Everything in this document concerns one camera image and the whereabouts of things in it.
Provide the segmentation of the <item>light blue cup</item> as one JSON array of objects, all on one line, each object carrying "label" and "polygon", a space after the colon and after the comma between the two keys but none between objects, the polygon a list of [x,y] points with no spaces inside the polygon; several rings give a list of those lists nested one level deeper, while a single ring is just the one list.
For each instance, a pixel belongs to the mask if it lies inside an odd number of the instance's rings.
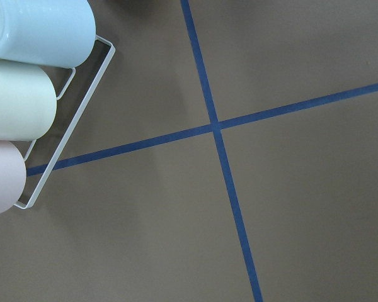
[{"label": "light blue cup", "polygon": [[0,1],[0,59],[73,68],[89,57],[95,39],[87,1]]}]

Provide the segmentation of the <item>white cup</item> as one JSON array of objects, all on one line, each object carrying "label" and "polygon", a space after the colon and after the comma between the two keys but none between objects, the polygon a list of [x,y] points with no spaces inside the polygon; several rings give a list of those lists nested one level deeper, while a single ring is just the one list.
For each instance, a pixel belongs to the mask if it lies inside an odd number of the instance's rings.
[{"label": "white cup", "polygon": [[0,140],[32,141],[54,122],[57,97],[37,65],[0,60]]}]

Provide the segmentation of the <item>pink cup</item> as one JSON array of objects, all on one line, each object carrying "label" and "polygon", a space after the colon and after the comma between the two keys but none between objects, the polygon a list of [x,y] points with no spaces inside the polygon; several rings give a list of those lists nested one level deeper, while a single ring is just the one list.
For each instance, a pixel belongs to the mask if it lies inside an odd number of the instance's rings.
[{"label": "pink cup", "polygon": [[26,166],[20,151],[0,141],[0,214],[16,204],[25,188]]}]

